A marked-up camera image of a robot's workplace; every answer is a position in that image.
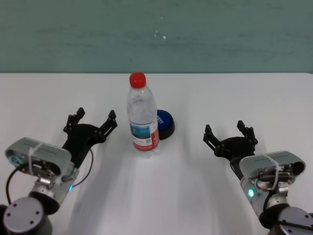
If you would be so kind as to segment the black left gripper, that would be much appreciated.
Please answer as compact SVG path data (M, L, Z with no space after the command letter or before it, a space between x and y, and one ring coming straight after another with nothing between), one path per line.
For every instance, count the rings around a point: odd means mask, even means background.
M78 124L85 115L80 107L73 115L69 115L63 131L67 133L67 140L62 146L71 154L70 161L75 168L80 168L89 149L96 143L104 143L108 135L117 127L116 114L111 110L108 119L97 128L91 124Z

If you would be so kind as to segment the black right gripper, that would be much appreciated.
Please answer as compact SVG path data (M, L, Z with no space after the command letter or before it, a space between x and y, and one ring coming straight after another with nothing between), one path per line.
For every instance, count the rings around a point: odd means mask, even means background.
M238 130L244 137L232 137L219 141L213 134L209 124L205 127L203 141L213 150L215 156L222 156L229 160L230 168L239 180L243 178L239 162L241 159L253 156L255 145L258 143L255 138L253 127L246 127L242 120L237 123Z

